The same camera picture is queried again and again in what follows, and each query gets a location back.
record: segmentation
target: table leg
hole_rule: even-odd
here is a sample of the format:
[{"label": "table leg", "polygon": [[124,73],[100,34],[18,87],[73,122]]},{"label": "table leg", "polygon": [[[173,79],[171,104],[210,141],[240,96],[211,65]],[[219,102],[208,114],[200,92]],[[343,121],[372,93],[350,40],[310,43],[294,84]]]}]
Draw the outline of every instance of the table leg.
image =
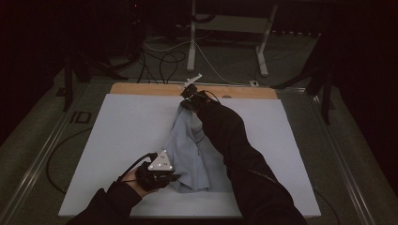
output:
[{"label": "table leg", "polygon": [[[196,0],[192,0],[192,16],[196,16]],[[196,55],[196,43],[195,43],[195,29],[196,29],[195,21],[191,21],[191,44],[190,44],[190,52],[188,53],[188,65],[187,70],[192,72],[195,69],[195,55]]]},{"label": "table leg", "polygon": [[276,6],[276,5],[272,7],[271,13],[270,13],[270,15],[268,17],[266,29],[265,29],[265,31],[263,33],[263,41],[261,42],[260,46],[256,46],[255,47],[255,52],[257,54],[258,65],[260,67],[260,75],[262,77],[267,77],[268,76],[268,69],[267,69],[267,65],[266,65],[266,59],[264,58],[264,49],[266,48],[266,43],[267,43],[269,34],[271,32],[272,23],[274,21],[277,8],[278,8],[278,6]]}]

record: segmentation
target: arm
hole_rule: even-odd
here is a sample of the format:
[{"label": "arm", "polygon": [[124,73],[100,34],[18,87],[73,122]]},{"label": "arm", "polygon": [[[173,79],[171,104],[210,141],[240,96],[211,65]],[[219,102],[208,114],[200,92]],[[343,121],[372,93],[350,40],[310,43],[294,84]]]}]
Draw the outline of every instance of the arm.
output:
[{"label": "arm", "polygon": [[107,192],[99,189],[85,210],[67,224],[127,224],[131,208],[153,192],[143,190],[137,182],[125,182],[136,179],[135,171],[127,173],[122,182],[113,182]]},{"label": "arm", "polygon": [[248,224],[306,224],[263,155],[249,144],[240,116],[214,101],[201,107],[197,115],[205,134],[223,155],[237,206]]}]

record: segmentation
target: metal bar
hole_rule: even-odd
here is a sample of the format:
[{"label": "metal bar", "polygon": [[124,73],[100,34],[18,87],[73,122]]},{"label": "metal bar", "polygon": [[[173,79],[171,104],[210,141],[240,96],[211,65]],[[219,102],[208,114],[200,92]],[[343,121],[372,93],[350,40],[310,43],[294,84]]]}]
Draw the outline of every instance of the metal bar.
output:
[{"label": "metal bar", "polygon": [[264,35],[263,35],[263,41],[261,42],[260,46],[255,47],[255,53],[257,54],[258,66],[260,67],[260,76],[262,76],[262,77],[268,76],[266,59],[264,57],[264,49],[266,48],[267,40],[268,40],[269,34],[271,32],[272,24],[273,24],[277,9],[278,9],[277,5],[273,6],[271,13],[269,14],[269,17],[268,17],[266,29],[265,29]]},{"label": "metal bar", "polygon": [[360,192],[360,188],[355,181],[354,175],[348,167],[347,162],[345,161],[344,154],[339,144],[336,141],[336,138],[333,135],[333,132],[325,123],[321,113],[320,113],[320,101],[317,97],[308,96],[311,101],[311,105],[315,111],[316,119],[319,121],[319,124],[325,131],[326,138],[329,139],[332,148],[332,154],[337,164],[337,168],[343,178],[345,187],[347,188],[347,192],[351,198],[352,203],[354,204],[355,209],[357,210],[360,222],[364,225],[374,225],[375,221],[369,208],[363,199],[362,193]]},{"label": "metal bar", "polygon": [[[192,0],[192,12],[191,15],[194,17],[196,15],[196,0]],[[195,32],[196,32],[196,24],[195,21],[191,21],[191,44],[190,51],[188,53],[188,65],[187,70],[192,72],[195,70],[195,55],[196,55],[196,43],[195,43]]]},{"label": "metal bar", "polygon": [[[85,88],[78,88],[76,93],[76,97],[80,99],[84,94]],[[33,186],[36,184],[38,177],[40,176],[48,156],[53,151],[56,143],[58,142],[62,132],[66,124],[68,123],[68,118],[73,112],[73,109],[76,105],[76,101],[74,101],[67,112],[63,112],[60,118],[58,119],[54,129],[52,130],[49,138],[46,143],[41,148],[34,162],[30,165],[29,169],[26,171],[25,175],[21,183],[18,185],[17,190],[14,192],[10,201],[4,208],[3,212],[0,215],[0,224],[7,225],[10,221],[18,214],[20,209],[23,207],[23,203],[28,197],[30,191]]]}]

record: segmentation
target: metal frame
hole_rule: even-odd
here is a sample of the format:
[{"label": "metal frame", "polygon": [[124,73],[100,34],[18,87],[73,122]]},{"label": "metal frame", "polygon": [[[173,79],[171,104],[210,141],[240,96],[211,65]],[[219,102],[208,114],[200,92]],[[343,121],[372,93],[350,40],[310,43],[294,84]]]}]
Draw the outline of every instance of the metal frame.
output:
[{"label": "metal frame", "polygon": [[[196,0],[191,1],[192,6],[191,6],[191,15],[193,17],[196,17]],[[262,77],[267,77],[268,76],[268,69],[267,69],[267,64],[266,60],[264,57],[264,49],[266,48],[266,44],[268,41],[269,34],[271,32],[272,24],[276,15],[276,11],[278,9],[278,6],[275,5],[272,7],[272,10],[268,16],[267,19],[263,18],[242,18],[242,17],[227,17],[227,16],[220,16],[224,21],[231,20],[235,21],[234,22],[234,28],[222,28],[217,25],[213,25],[209,27],[210,29],[215,29],[215,30],[230,30],[230,31],[241,31],[241,32],[252,32],[252,33],[261,33],[261,32],[256,32],[257,28],[261,28],[263,30],[263,40],[260,43],[259,46],[255,47],[255,53],[257,55],[257,61],[258,61],[258,66],[260,67],[260,75]],[[243,21],[242,26],[236,25],[236,23],[241,20]],[[190,44],[190,51],[188,53],[188,65],[187,65],[187,70],[188,71],[194,71],[195,67],[195,55],[196,55],[196,43],[195,43],[195,31],[198,28],[206,28],[205,25],[203,24],[196,24],[196,22],[192,21],[191,22],[191,44]]]},{"label": "metal frame", "polygon": [[[78,88],[78,91],[76,93],[78,99],[80,99],[83,96],[85,90],[86,90],[86,85],[84,86],[84,88]],[[277,94],[279,93],[279,94],[305,95],[304,88],[289,87],[284,90],[276,90],[276,92]],[[333,132],[330,130],[330,128],[327,126],[327,124],[322,118],[322,115],[320,113],[321,104],[319,99],[315,96],[308,96],[308,99],[310,100],[313,110],[315,111],[316,119],[318,120],[319,124],[322,126],[322,129],[324,130],[324,133],[326,134],[326,137],[329,140],[332,149],[332,154],[337,164],[337,168],[343,178],[345,187],[347,188],[347,192],[352,200],[352,203],[354,204],[354,207],[357,210],[358,217],[361,223],[364,225],[375,224],[374,218],[370,213],[367,203],[365,202],[363,195],[360,191],[360,187],[358,186],[354,178],[354,175],[352,174],[346,160],[344,159],[343,151],[340,148],[338,142],[336,141]],[[22,182],[19,184],[11,200],[8,202],[3,212],[1,213],[0,224],[4,225],[9,224],[10,221],[13,219],[13,217],[15,217],[18,214],[19,210],[23,207],[25,200],[27,199],[30,191],[32,190],[33,186],[35,185],[36,181],[38,180],[38,177],[40,176],[45,166],[46,159],[54,150],[56,143],[58,142],[60,136],[62,135],[66,123],[68,122],[68,119],[70,118],[70,115],[73,112],[76,103],[77,101],[74,101],[70,109],[67,112],[63,113],[59,118],[52,133],[47,139],[47,142],[43,145],[35,161],[26,171]]]}]

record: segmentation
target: person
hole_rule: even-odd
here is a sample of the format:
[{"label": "person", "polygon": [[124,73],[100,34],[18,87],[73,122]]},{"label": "person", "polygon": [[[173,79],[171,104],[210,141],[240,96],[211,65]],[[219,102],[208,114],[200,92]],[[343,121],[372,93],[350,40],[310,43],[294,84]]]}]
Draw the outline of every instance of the person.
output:
[{"label": "person", "polygon": [[[195,112],[203,131],[222,154],[238,209],[246,224],[307,224],[295,207],[289,192],[282,186],[263,155],[249,143],[242,118],[232,109],[194,89],[181,106]],[[108,191],[98,190],[85,210],[68,225],[128,224],[131,208],[147,194],[135,180],[133,170],[113,182]]]}]

